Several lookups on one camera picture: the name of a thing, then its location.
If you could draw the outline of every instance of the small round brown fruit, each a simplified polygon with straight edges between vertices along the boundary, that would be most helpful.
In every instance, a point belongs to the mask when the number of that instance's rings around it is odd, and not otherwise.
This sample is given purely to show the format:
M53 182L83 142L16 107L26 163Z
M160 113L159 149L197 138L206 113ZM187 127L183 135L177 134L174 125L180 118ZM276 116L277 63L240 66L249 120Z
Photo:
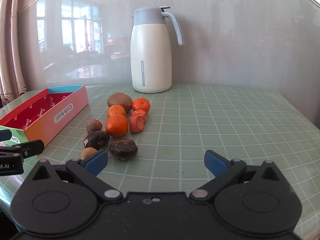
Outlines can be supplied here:
M81 153L81 160L91 156L92 154L94 154L96 152L97 152L97 150L95 148L92 148L92 147L85 148Z
M114 93L112 94L107 101L109 107L113 105L121 105L126 113L129 113L132 109L132 99L124 93Z
M102 130L102 123L98 120L92 119L87 122L87 133L101 131Z
M83 144L85 148L95 148L100 150L102 147L106 146L110 141L110 135L106 131L94 131L87 135L84 139Z
M109 149L111 155L121 161L135 157L138 152L136 143L130 139L116 140L110 145Z

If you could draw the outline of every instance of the gray jug lid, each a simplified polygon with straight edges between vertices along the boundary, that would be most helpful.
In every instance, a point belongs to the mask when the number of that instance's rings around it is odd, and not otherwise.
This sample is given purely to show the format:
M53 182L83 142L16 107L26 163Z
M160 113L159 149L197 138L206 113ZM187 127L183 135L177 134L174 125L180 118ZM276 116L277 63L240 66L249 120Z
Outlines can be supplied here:
M134 24L165 24L165 19L162 15L160 7L142 7L134 11Z

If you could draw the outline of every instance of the green tablecloth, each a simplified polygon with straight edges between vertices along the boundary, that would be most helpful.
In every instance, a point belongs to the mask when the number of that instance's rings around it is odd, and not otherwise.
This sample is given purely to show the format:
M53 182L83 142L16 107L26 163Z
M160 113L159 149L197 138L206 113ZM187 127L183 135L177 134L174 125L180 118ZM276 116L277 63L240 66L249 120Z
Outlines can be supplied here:
M14 193L41 158L52 164L80 157L86 123L107 120L107 99L115 92L145 97L151 102L148 122L140 134L127 133L138 145L136 158L119 162L109 158L99 174L122 192L186 191L214 176L204 167L203 156L212 149L228 159L250 165L276 162L299 196L303 212L295 232L303 239L319 234L320 131L281 94L262 89L219 85L175 84L166 92L142 94L132 85L87 87L86 106L50 142L44 152L25 160L25 173L0 177L1 209L7 212ZM36 94L28 92L5 107L10 111Z

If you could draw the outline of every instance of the colorful box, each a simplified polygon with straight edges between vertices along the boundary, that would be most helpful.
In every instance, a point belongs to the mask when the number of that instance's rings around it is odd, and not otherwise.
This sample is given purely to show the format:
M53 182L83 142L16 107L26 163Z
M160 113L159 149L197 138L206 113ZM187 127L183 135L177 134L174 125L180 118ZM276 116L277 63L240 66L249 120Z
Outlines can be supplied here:
M0 130L12 132L5 143L12 146L41 139L47 146L88 103L83 85L45 89L0 119Z

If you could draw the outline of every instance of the curtain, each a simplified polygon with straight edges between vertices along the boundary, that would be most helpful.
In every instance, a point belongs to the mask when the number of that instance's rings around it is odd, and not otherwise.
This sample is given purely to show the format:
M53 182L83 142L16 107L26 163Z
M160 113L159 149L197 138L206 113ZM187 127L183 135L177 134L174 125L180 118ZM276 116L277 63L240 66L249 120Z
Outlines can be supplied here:
M19 0L0 0L0 98L3 106L24 94L18 46Z

